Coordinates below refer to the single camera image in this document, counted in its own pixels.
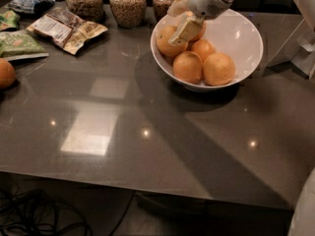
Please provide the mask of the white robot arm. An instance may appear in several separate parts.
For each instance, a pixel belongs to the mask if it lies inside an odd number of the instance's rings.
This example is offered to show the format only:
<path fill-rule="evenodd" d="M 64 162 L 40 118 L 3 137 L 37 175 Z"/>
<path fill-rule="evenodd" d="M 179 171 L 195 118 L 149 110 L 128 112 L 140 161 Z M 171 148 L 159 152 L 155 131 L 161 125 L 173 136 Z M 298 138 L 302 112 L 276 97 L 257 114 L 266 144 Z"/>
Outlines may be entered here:
<path fill-rule="evenodd" d="M 235 0 L 175 0 L 167 11 L 171 17 L 179 16 L 181 22 L 171 38 L 175 45 L 182 45 L 197 35 L 205 20 L 215 20 L 230 8 Z M 290 62 L 298 75 L 306 79 L 315 73 L 315 0 L 291 0 L 296 15 L 281 14 L 272 23 L 279 39 L 267 65 L 274 67 Z M 315 169 L 303 184 L 297 208 L 288 229 L 288 236 L 315 236 Z"/>

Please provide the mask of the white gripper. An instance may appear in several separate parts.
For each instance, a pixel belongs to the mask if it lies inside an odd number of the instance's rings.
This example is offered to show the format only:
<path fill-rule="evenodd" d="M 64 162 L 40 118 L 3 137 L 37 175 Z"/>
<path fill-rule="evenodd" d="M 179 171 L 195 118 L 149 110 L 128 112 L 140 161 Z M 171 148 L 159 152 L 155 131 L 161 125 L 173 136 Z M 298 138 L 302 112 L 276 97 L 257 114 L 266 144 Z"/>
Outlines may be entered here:
<path fill-rule="evenodd" d="M 184 45 L 203 29 L 204 18 L 214 20 L 229 7 L 230 4 L 223 0 L 174 0 L 167 10 L 169 16 L 176 17 L 188 9 L 193 14 L 182 15 L 176 32 L 168 42 L 174 46 Z"/>

